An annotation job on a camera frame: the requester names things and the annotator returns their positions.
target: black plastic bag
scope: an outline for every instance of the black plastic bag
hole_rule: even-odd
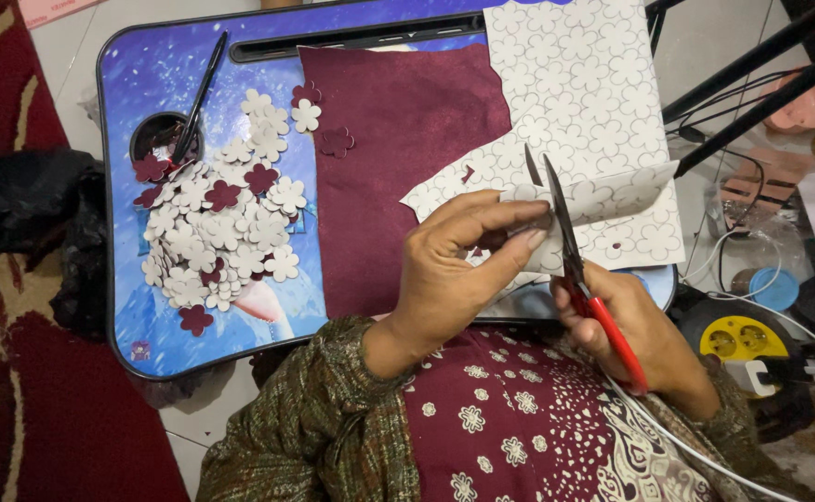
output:
[[[78,336],[106,339],[104,166],[69,149],[0,156],[0,253],[28,256],[27,271],[63,247],[54,318]]]

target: maroon batik dress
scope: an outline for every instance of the maroon batik dress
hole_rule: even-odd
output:
[[[598,370],[509,334],[465,330],[402,388],[423,500],[718,498]]]

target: black pen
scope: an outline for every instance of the black pen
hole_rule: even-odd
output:
[[[178,146],[175,148],[175,153],[172,155],[172,164],[180,165],[184,160],[184,155],[190,151],[190,142],[193,140],[194,134],[197,133],[197,123],[199,122],[199,109],[205,100],[205,93],[209,90],[209,83],[215,75],[215,70],[218,69],[218,63],[222,61],[222,53],[224,53],[224,45],[228,41],[228,30],[225,29],[222,36],[218,38],[218,43],[215,44],[215,50],[212,51],[212,57],[209,58],[209,65],[205,68],[203,74],[203,81],[199,84],[197,89],[197,98],[190,108],[190,113],[187,117],[187,123],[184,125],[184,131],[181,131],[181,136],[178,139]]]

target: black metal stand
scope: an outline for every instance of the black metal stand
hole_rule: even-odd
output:
[[[658,43],[658,38],[657,34],[652,33],[652,31],[663,22],[665,11],[669,7],[680,4],[682,1],[683,0],[656,0],[646,7],[650,34],[653,38],[653,52]],[[748,51],[736,59],[736,61],[728,64],[712,77],[693,88],[690,92],[666,106],[662,110],[664,123],[667,124],[680,119],[684,113],[688,112],[694,106],[717,94],[733,82],[744,78],[748,73],[757,70],[763,66],[763,64],[770,62],[776,56],[803,41],[814,31],[815,7],[800,19],[782,28],[778,33],[770,37],[770,39],[764,40],[757,47]],[[796,97],[801,96],[813,86],[815,86],[815,63],[803,70],[792,82],[782,86],[778,91],[772,93],[770,97],[765,98],[757,106],[736,120],[733,120],[729,126],[705,141],[699,148],[690,152],[681,160],[681,165],[675,174],[675,178],[682,176],[710,155],[725,148],[730,142],[745,134],[746,131],[754,127],[758,122],[774,114],[783,106],[788,105],[794,101]]]

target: pink container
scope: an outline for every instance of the pink container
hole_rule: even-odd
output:
[[[763,86],[761,96],[775,91],[792,81],[796,76],[789,75]],[[784,134],[797,134],[808,129],[815,129],[815,87],[782,107],[781,110],[764,120],[763,123],[773,131]]]

